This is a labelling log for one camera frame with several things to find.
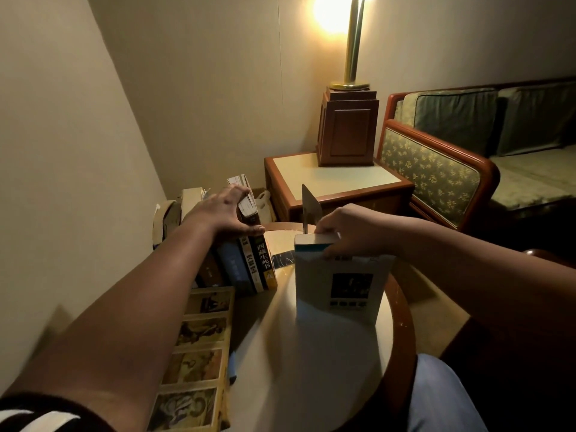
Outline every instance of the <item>sleeve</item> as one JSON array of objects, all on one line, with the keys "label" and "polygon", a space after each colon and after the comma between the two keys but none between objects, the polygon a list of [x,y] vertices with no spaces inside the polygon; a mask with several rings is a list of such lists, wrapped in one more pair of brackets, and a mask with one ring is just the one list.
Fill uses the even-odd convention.
[{"label": "sleeve", "polygon": [[21,393],[0,399],[0,432],[114,432],[86,407],[61,397]]}]

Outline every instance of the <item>beige wall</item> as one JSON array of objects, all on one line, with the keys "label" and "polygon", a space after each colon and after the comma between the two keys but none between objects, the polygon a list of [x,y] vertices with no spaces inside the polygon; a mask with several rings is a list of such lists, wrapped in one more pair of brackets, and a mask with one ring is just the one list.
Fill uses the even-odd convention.
[{"label": "beige wall", "polygon": [[164,194],[87,0],[0,0],[0,55],[2,392],[150,252]]},{"label": "beige wall", "polygon": [[[344,40],[314,0],[90,0],[169,197],[310,150]],[[576,0],[367,2],[358,78],[405,90],[576,74]]]}]

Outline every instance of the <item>brass lamp base plate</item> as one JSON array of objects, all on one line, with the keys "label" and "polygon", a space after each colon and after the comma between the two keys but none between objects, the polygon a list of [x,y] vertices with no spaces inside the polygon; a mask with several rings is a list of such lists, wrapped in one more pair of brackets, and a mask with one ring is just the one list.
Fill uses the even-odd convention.
[{"label": "brass lamp base plate", "polygon": [[334,89],[336,91],[360,91],[363,89],[368,89],[370,87],[370,83],[360,83],[360,82],[331,82],[330,89]]}]

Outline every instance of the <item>green sofa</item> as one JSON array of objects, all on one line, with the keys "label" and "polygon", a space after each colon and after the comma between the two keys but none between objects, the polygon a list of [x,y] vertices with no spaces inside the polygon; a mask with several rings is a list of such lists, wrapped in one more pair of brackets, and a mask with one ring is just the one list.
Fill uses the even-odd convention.
[{"label": "green sofa", "polygon": [[[414,181],[424,217],[490,227],[573,209],[575,116],[574,79],[392,94],[378,158]],[[414,161],[418,173],[406,167]]]}]

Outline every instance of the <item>white stripe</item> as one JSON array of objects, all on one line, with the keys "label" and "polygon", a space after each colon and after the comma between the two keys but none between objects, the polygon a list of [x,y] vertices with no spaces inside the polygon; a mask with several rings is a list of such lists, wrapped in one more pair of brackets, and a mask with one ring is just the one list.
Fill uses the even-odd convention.
[{"label": "white stripe", "polygon": [[52,411],[42,417],[38,417],[20,432],[56,432],[56,430],[75,418],[80,417],[68,412]]},{"label": "white stripe", "polygon": [[27,411],[25,409],[7,409],[6,411],[0,411],[0,423],[17,414],[32,414],[32,411]]}]

